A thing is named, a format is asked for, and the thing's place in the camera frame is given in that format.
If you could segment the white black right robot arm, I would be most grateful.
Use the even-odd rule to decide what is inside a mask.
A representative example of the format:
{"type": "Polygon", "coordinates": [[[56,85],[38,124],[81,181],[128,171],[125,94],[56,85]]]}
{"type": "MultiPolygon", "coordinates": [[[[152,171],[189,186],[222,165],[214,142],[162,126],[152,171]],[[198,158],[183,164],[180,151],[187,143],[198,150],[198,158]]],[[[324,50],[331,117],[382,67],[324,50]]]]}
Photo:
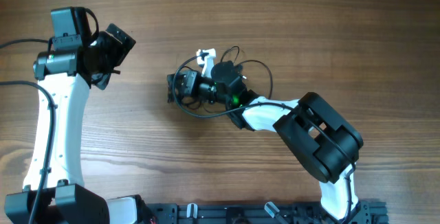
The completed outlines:
{"type": "Polygon", "coordinates": [[[168,99],[185,109],[184,98],[222,104],[239,129],[279,135],[303,168],[319,181],[321,206],[330,219],[348,223],[359,203],[353,180],[361,135],[317,93],[277,101],[249,90],[242,68],[231,61],[205,72],[179,67],[167,76],[168,99]]]}

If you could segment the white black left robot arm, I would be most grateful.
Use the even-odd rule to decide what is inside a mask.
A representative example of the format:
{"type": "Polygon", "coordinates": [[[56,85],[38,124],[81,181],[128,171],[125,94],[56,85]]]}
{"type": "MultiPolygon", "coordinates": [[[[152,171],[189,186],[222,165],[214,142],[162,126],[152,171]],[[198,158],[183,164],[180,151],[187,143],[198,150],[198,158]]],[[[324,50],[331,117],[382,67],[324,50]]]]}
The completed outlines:
{"type": "Polygon", "coordinates": [[[34,152],[20,193],[5,198],[13,223],[136,223],[135,197],[106,200],[84,186],[80,147],[92,87],[105,89],[135,41],[116,25],[90,28],[83,7],[54,9],[54,35],[33,65],[39,111],[34,152]]]}

